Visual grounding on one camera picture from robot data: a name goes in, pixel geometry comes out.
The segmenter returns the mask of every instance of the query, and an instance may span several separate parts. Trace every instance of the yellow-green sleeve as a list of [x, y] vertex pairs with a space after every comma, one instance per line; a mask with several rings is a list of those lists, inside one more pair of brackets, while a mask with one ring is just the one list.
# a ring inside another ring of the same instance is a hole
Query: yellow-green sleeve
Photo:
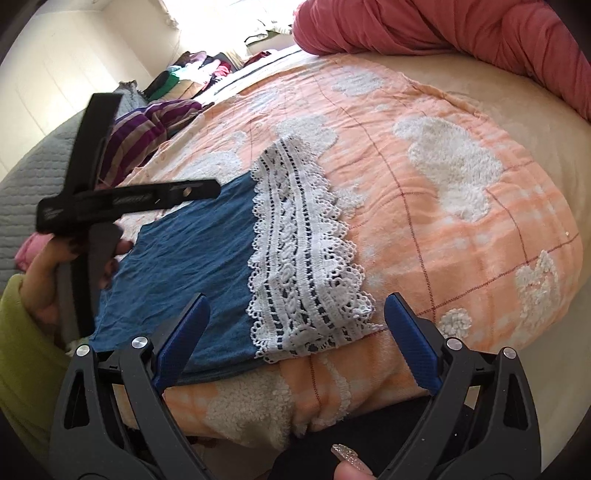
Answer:
[[14, 275], [0, 299], [0, 408], [29, 451], [45, 464], [53, 412], [70, 359], [22, 306], [23, 278]]

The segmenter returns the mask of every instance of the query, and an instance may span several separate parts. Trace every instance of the pink cloth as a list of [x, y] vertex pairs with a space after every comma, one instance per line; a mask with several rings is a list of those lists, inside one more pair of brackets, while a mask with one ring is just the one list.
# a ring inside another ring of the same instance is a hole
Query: pink cloth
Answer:
[[21, 247], [18, 249], [14, 261], [17, 268], [23, 272], [26, 272], [35, 257], [39, 254], [43, 247], [47, 245], [47, 242], [53, 238], [52, 234], [42, 235], [40, 233], [34, 233], [27, 238]]
[[307, 0], [293, 30], [316, 55], [468, 53], [533, 78], [591, 120], [591, 66], [542, 0]]

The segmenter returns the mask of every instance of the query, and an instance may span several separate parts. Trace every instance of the orange plaid blanket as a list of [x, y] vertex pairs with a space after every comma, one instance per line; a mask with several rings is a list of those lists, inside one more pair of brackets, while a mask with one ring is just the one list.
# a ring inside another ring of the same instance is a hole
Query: orange plaid blanket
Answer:
[[[216, 105], [128, 183], [226, 183], [287, 135], [320, 155], [365, 268], [363, 289], [376, 301], [373, 322], [383, 323], [383, 302], [399, 291], [446, 336], [497, 352], [522, 348], [565, 314], [582, 243], [548, 175], [470, 105], [354, 56], [313, 60]], [[164, 214], [125, 218], [126, 236]], [[386, 330], [170, 388], [165, 400], [187, 434], [282, 448], [291, 432], [423, 394]], [[133, 425], [121, 390], [118, 401]]]

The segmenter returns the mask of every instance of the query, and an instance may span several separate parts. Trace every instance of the clamp handle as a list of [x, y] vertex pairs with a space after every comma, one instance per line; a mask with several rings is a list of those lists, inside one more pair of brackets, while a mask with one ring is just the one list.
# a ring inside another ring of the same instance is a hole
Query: clamp handle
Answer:
[[66, 345], [94, 332], [99, 281], [122, 235], [123, 231], [114, 223], [95, 223], [88, 231], [88, 253], [58, 266], [61, 336]]

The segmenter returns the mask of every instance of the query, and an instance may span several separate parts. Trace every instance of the painted fingernail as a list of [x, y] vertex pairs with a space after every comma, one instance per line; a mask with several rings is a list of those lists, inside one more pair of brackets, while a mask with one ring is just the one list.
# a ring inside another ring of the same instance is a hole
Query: painted fingernail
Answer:
[[359, 456], [357, 455], [357, 452], [355, 452], [355, 450], [347, 447], [346, 445], [335, 443], [330, 448], [330, 451], [335, 454], [335, 457], [337, 457], [340, 462], [349, 462], [360, 472], [367, 473], [368, 475], [373, 475], [373, 472], [369, 469], [369, 467], [365, 465], [361, 460], [359, 460]]

